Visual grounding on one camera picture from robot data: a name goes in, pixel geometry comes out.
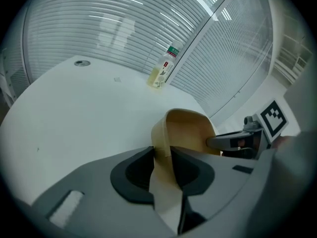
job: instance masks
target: white table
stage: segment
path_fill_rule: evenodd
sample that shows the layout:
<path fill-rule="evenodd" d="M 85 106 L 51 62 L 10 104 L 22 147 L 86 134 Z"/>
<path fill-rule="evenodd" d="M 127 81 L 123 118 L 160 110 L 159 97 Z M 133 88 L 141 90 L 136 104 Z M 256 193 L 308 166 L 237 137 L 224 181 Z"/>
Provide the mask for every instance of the white table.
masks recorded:
<path fill-rule="evenodd" d="M 77 60 L 91 65 L 75 66 Z M 170 85 L 152 89 L 147 78 L 117 64 L 75 56 L 36 80 L 0 127 L 1 171 L 13 195 L 32 204 L 87 162 L 152 145 L 151 129 L 170 109 L 205 115 L 191 95 Z"/>

